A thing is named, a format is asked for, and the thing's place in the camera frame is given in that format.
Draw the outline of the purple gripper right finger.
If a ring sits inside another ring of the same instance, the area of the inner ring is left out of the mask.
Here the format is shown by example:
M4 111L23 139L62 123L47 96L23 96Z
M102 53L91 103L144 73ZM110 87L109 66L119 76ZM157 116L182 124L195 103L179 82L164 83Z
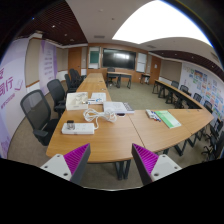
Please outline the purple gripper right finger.
M132 155L143 185L181 170L181 167L166 154L157 155L137 144L132 144Z

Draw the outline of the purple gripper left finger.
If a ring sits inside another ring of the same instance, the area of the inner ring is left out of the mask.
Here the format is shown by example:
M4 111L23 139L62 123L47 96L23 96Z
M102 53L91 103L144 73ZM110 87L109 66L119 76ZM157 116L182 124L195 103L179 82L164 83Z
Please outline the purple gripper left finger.
M65 155L56 154L41 169L79 185L90 153L90 144L85 144Z

